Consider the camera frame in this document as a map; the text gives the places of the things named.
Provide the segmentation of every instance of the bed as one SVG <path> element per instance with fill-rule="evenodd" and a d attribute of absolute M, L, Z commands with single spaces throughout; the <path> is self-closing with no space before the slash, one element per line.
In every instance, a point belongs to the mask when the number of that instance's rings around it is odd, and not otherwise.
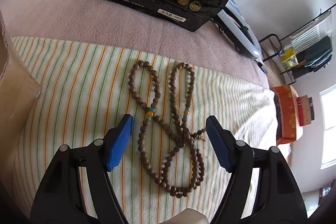
<path fill-rule="evenodd" d="M 13 45 L 42 91 L 20 135 L 13 166 L 13 199 L 29 215 L 37 187 L 55 149 L 87 145 L 114 127 L 124 113 L 135 118 L 134 133 L 120 165 L 110 175 L 119 203 L 130 223 L 160 223 L 185 208 L 209 220 L 225 191 L 229 174 L 219 167 L 205 134 L 198 146 L 206 162 L 204 186 L 188 198 L 172 198 L 141 167 L 137 134 L 144 112 L 128 92 L 128 74 L 139 60 L 159 73 L 162 100 L 158 113 L 172 126 L 169 112 L 170 71 L 179 61 L 192 64 L 196 88 L 190 111 L 191 131 L 215 115 L 221 125 L 252 147 L 276 143 L 274 93 L 266 75 L 252 60 L 239 55 L 230 41 L 208 22 L 191 33 L 106 0 L 0 0 Z M 115 16 L 122 16 L 119 23 Z M 136 79 L 148 103 L 154 95 L 149 75 Z M 178 108 L 183 111 L 186 81 L 182 73 Z M 159 169 L 172 145 L 153 124 L 146 142 L 152 166 Z M 170 180 L 185 184 L 191 175 L 189 152 L 183 149 L 173 164 Z M 89 214 L 95 215 L 82 170 L 82 187 Z M 244 215 L 251 213 L 258 172 L 251 181 Z"/>

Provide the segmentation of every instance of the white object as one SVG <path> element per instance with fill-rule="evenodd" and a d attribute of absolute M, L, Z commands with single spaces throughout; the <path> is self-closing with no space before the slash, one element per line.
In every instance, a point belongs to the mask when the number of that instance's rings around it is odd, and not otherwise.
<path fill-rule="evenodd" d="M 252 32 L 250 26 L 246 23 L 244 18 L 242 17 L 241 13 L 238 10 L 238 7 L 235 5 L 233 1 L 228 1 L 226 4 L 226 8 L 228 8 L 235 16 L 236 18 L 241 22 L 243 26 L 246 26 L 248 28 L 248 33 L 253 41 L 251 41 L 243 34 L 243 32 L 240 30 L 240 28 L 234 23 L 232 18 L 224 12 L 224 10 L 221 10 L 217 15 L 218 17 L 224 22 L 224 24 L 231 30 L 231 32 L 236 36 L 236 38 L 241 42 L 241 44 L 255 57 L 259 58 L 261 57 L 261 47 L 259 44 L 258 39 Z"/>
<path fill-rule="evenodd" d="M 207 217 L 196 210 L 187 208 L 160 224 L 209 224 Z"/>

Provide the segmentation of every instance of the cardboard box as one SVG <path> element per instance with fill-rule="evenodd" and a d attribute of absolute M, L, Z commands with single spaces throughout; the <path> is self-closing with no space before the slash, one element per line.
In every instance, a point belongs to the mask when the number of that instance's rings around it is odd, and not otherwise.
<path fill-rule="evenodd" d="M 0 34 L 0 180 L 11 194 L 17 143 L 41 87 L 6 33 L 1 12 Z"/>

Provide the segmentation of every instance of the window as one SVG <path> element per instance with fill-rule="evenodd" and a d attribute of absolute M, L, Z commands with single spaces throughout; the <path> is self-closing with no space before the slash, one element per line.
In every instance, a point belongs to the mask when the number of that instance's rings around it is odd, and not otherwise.
<path fill-rule="evenodd" d="M 336 164 L 336 85 L 320 93 L 323 118 L 324 137 L 321 169 Z"/>

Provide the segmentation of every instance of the yellow bead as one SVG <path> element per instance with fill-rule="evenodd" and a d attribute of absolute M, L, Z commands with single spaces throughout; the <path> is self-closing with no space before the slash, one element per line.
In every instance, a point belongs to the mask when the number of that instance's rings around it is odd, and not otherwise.
<path fill-rule="evenodd" d="M 153 118 L 153 116 L 154 116 L 154 112 L 153 112 L 153 111 L 148 111 L 148 112 L 146 113 L 146 116 L 147 116 L 147 117 L 150 117 L 150 118 Z"/>

